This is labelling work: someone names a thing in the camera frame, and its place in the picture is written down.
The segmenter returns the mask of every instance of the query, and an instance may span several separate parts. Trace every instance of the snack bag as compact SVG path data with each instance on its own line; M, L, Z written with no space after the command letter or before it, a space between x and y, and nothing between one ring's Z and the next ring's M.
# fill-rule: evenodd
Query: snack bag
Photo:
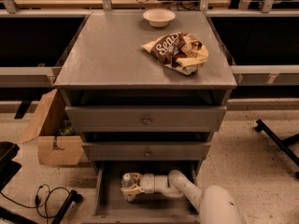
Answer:
M206 46L189 33L164 35L141 47L162 65L187 76L202 67L208 58Z

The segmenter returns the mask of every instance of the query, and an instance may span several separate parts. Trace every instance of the speckled floor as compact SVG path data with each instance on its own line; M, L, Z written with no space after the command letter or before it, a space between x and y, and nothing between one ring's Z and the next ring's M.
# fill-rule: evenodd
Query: speckled floor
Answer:
M31 114L26 114L23 119L13 117L11 113L0 114L0 140L18 143ZM280 138L299 133L298 110L227 112L199 172L199 187L204 189L216 184L228 189L248 224L298 224L299 180L294 172L299 171L299 167L267 134L255 132L257 119L264 121ZM76 190L84 200L72 203L62 223L80 223L92 214L96 173L91 164L81 163L75 167L39 165L36 140L20 145L20 148L14 161L22 168L3 189L5 195L34 206L39 186L65 187ZM299 155L299 145L291 149ZM40 195L45 197L46 188ZM51 196L48 204L51 215L57 212L65 197L66 192L62 189ZM2 196L0 205L37 223L47 223L34 208L18 206Z

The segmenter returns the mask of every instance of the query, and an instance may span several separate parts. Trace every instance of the cardboard box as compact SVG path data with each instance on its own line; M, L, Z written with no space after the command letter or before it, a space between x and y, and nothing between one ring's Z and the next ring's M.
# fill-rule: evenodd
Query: cardboard box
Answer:
M80 136L56 136L67 115L58 90L42 96L20 143L37 138L39 164L77 165L84 160Z

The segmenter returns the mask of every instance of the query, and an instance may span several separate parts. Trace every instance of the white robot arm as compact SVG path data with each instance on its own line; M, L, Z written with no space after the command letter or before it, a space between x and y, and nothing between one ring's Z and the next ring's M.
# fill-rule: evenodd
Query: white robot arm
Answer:
M128 202L139 193L159 192L171 198L185 195L199 213L202 224L246 224L226 189L210 186L201 191L178 170L172 170L169 175L128 173L122 177L121 185Z

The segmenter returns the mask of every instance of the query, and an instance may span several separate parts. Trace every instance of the black stand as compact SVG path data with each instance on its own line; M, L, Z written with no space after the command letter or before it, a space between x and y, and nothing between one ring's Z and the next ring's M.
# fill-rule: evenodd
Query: black stand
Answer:
M265 131L269 137L294 161L294 163L299 166L299 158L296 156L289 148L289 145L299 142L299 133L286 138L284 140L280 140L260 119L257 121L258 126L255 127L257 132ZM299 172L296 172L296 177L299 178Z
M30 219L27 219L15 213L11 213L7 209L4 209L1 206L0 206L0 218L2 218L3 220L7 220L8 223L37 224L36 222Z
M71 190L68 194L68 197L65 199L64 204L60 208L59 212L57 213L55 219L52 221L52 224L59 224L64 217L68 207L72 202L79 203L82 201L82 196L77 194L75 190Z

